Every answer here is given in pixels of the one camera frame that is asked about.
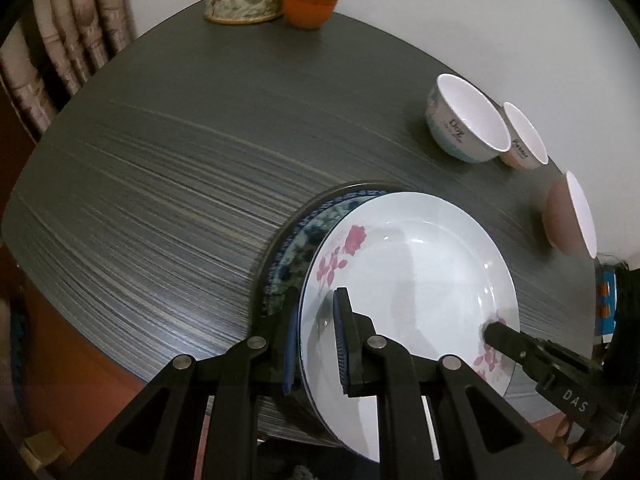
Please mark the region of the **right hand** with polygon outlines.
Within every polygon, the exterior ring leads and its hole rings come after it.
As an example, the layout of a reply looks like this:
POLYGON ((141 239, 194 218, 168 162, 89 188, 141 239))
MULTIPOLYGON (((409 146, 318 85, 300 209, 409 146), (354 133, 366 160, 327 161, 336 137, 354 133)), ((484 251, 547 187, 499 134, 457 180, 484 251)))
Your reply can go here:
POLYGON ((552 437, 552 446, 574 468, 582 473, 584 479, 602 479, 611 469, 616 459, 617 443, 612 443, 608 448, 602 444, 579 444, 570 442, 570 432, 573 423, 563 417, 552 437))

